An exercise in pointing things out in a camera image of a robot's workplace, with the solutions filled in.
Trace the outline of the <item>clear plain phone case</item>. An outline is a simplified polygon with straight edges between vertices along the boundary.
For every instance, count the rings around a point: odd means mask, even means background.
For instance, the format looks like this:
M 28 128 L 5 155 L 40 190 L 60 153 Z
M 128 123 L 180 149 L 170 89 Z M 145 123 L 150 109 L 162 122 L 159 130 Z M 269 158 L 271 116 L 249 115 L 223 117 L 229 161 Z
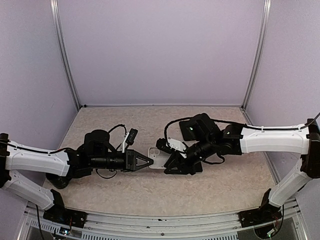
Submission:
M 164 170 L 165 163 L 168 161 L 170 153 L 159 150 L 156 147 L 150 147 L 148 149 L 148 157 L 153 160 L 153 164 L 149 166 L 150 169 Z

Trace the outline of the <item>black phone case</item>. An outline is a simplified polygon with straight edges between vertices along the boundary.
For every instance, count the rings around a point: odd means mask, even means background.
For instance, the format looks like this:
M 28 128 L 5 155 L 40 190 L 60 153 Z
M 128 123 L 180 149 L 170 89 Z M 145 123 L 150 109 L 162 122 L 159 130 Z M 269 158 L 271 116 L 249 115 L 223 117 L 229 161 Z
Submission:
M 197 140 L 195 128 L 193 126 L 189 126 L 187 120 L 180 121 L 179 127 L 184 141 L 189 142 Z

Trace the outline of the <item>black phone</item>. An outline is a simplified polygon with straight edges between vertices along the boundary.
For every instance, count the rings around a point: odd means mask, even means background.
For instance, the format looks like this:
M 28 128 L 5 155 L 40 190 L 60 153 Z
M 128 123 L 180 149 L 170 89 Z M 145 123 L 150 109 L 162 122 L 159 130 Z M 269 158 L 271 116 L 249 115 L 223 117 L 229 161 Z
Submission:
M 197 164 L 194 165 L 194 172 L 196 174 L 200 174 L 203 172 L 203 167 L 201 162 L 198 162 Z

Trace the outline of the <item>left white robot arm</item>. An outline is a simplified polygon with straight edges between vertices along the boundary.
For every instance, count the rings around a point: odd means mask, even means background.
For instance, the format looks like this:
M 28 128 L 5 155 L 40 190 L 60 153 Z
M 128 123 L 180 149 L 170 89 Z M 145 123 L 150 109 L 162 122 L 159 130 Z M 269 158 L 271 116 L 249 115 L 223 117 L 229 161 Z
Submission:
M 66 208 L 57 190 L 65 188 L 72 179 L 91 175 L 93 170 L 135 172 L 152 165 L 152 159 L 129 148 L 137 133 L 132 128 L 125 134 L 121 150 L 110 143 L 110 132 L 102 129 L 86 133 L 77 149 L 58 150 L 25 147 L 9 140 L 7 133 L 1 133 L 0 187 L 44 210 L 43 217 L 47 220 L 65 224 L 85 218 L 86 213 Z M 21 175 L 20 170 L 45 173 L 55 188 L 41 187 Z

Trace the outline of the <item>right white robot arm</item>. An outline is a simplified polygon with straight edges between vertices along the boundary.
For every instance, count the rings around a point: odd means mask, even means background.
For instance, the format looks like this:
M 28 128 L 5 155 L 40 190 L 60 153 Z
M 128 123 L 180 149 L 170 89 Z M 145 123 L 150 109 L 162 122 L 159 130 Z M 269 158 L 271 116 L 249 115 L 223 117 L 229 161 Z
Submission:
M 320 129 L 315 119 L 305 124 L 282 127 L 252 126 L 226 121 L 225 129 L 218 127 L 219 120 L 206 113 L 177 119 L 185 141 L 192 146 L 174 146 L 165 133 L 156 147 L 168 154 L 165 174 L 194 175 L 201 163 L 208 164 L 212 155 L 224 159 L 225 155 L 242 155 L 255 152 L 286 152 L 300 154 L 295 167 L 274 187 L 263 195 L 256 208 L 256 218 L 266 222 L 292 195 L 309 181 L 320 177 Z

